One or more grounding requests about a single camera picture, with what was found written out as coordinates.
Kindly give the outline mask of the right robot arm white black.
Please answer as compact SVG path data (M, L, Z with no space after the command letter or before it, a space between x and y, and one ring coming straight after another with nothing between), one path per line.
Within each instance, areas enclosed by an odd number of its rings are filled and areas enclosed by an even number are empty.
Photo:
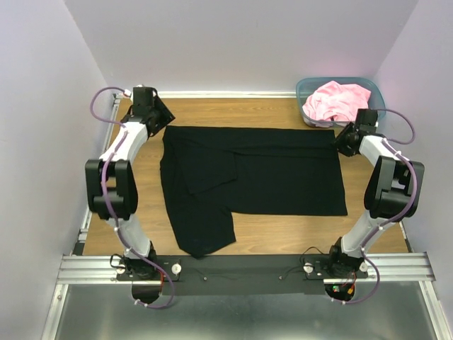
M360 154L374 167L364 194L365 211L354 227L331 247L326 259L327 272L336 278L360 270L369 248L384 231L415 214L425 167L411 161L390 145L397 142L377 133L378 112L357 111L334 145L339 153Z

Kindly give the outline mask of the black t shirt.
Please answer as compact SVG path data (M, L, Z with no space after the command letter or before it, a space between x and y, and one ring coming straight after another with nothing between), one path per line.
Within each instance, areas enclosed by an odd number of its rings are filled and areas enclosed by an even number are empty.
M331 130L167 127L160 162L178 247L195 258L236 240L232 215L345 216Z

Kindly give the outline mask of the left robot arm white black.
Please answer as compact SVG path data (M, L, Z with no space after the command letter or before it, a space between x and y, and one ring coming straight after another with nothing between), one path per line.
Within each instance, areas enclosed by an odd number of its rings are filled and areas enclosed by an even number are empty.
M96 99L106 91L119 91L131 100L121 120L102 118L94 112ZM161 280L170 281L171 277L157 264L154 245L136 215L139 195L132 165L149 138L157 135L175 116L154 87L143 85L130 91L104 87L94 94L89 110L95 119L116 125L119 130L104 153L85 164L88 208L113 228L123 247L127 269L131 268L142 280L152 278L157 272Z

